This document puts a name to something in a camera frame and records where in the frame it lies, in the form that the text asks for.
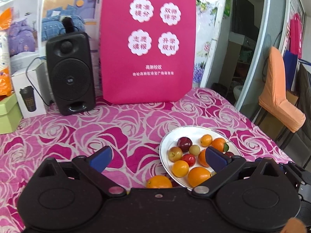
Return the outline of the person's right hand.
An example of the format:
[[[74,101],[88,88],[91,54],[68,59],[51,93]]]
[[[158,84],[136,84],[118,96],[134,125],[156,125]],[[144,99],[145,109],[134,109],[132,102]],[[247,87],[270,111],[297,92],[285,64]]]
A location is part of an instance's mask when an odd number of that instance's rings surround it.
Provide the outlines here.
[[[307,233],[307,228],[301,220],[290,218],[280,233]]]

